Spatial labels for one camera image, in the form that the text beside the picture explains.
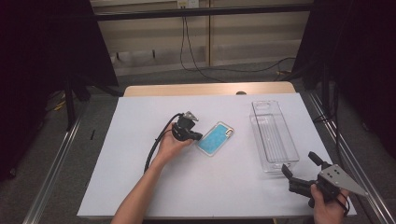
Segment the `white table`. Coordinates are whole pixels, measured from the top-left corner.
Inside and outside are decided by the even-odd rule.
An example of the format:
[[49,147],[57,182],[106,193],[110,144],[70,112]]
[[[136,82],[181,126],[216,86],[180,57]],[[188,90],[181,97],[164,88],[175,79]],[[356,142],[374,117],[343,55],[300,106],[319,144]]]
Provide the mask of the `white table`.
[[[277,100],[300,161],[292,170],[302,179],[319,171],[307,157],[316,152],[331,161],[298,93],[263,95],[143,96],[120,98],[78,216],[112,217],[143,174],[149,150],[165,123],[191,111],[206,133],[221,120],[235,133],[214,157],[195,145],[167,164],[148,218],[253,218],[312,215],[304,196],[289,192],[288,180],[262,171],[249,121],[252,101]],[[356,211],[351,206],[350,215]]]

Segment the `transparent plastic container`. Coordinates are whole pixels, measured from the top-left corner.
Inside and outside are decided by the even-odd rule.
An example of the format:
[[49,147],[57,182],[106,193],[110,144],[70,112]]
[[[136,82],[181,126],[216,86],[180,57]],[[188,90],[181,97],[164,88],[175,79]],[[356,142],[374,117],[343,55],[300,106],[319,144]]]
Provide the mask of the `transparent plastic container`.
[[250,121],[264,172],[282,174],[283,164],[291,169],[299,156],[278,102],[252,102]]

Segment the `aluminum rail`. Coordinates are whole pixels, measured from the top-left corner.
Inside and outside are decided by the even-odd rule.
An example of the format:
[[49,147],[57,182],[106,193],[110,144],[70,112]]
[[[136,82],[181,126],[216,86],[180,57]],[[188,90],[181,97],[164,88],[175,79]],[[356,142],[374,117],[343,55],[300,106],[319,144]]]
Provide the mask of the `aluminum rail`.
[[[324,110],[321,107],[321,101],[318,95],[315,93],[310,93],[310,98],[318,113],[323,114]],[[332,140],[335,142],[336,130],[337,130],[335,123],[332,120],[328,120],[328,121],[324,121],[324,125],[329,131]],[[339,137],[339,144],[340,144],[339,147],[341,149],[341,154],[343,155],[343,158],[346,161],[348,168],[355,176],[356,181],[368,192],[367,200],[372,206],[379,221],[381,223],[387,223],[387,224],[396,223],[394,217],[387,208],[387,205],[385,204],[378,190],[370,181],[366,173],[364,173],[363,169],[361,169],[358,160],[353,155],[353,152],[351,151],[344,137],[340,133],[338,134],[338,137]]]
[[73,143],[73,140],[76,136],[79,124],[81,123],[81,118],[85,114],[87,108],[88,108],[88,103],[84,103],[82,105],[82,108],[80,109],[76,122],[71,127],[70,131],[66,133],[64,137],[64,141],[62,142],[58,154],[56,155],[55,160],[53,161],[53,164],[49,169],[47,177],[44,180],[40,191],[35,196],[35,200],[32,206],[30,207],[25,217],[25,220],[22,222],[23,224],[36,224],[40,220],[41,215],[43,214],[46,204],[50,198],[52,190],[55,186],[56,179],[58,178],[58,175],[61,172],[61,168],[62,165],[64,164],[64,160],[66,158],[67,152],[69,151]]
[[184,9],[165,9],[137,12],[112,12],[96,13],[94,15],[66,15],[54,16],[51,21],[122,21],[172,17],[194,17],[194,16],[216,16],[216,15],[237,15],[256,13],[277,13],[277,12],[299,12],[333,8],[336,10],[341,5],[339,3],[317,4],[294,4],[277,5],[265,7],[201,7]]

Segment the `phone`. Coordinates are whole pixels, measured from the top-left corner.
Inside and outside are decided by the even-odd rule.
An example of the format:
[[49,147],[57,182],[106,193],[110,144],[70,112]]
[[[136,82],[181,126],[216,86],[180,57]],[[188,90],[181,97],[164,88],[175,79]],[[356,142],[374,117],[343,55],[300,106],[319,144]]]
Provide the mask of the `phone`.
[[233,128],[219,121],[199,142],[197,142],[197,146],[206,155],[213,156],[232,135]]

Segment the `wall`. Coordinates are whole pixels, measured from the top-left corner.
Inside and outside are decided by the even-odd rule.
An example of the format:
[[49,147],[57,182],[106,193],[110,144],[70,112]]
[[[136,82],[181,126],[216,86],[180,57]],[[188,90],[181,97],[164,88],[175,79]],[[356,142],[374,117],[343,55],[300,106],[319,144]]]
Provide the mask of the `wall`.
[[[177,1],[91,1],[96,13],[175,9]],[[312,0],[201,0],[200,7],[305,4]],[[191,44],[203,48],[206,65],[276,61],[297,54],[309,12],[188,17]],[[181,18],[100,21],[109,53],[180,49]]]

